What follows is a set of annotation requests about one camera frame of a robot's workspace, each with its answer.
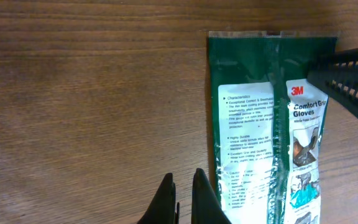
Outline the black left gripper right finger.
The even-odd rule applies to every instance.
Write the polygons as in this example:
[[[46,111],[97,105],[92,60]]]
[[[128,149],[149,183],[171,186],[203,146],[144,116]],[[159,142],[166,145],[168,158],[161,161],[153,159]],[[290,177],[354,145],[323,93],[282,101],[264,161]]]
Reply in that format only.
[[[193,176],[192,224],[231,224],[222,211],[203,169],[197,168]]]

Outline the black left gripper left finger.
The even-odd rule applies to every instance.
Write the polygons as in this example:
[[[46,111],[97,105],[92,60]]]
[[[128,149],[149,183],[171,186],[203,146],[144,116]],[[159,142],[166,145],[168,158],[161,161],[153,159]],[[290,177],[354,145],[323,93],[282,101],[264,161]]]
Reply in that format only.
[[[176,202],[173,174],[167,173],[137,224],[178,224],[179,214],[180,204]]]

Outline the green 3M gloves package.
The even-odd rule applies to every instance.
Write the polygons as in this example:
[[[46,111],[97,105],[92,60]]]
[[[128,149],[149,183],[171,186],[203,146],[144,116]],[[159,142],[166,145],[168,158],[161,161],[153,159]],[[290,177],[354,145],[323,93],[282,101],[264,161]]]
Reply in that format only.
[[[328,95],[307,82],[337,34],[208,34],[219,222],[319,223]]]

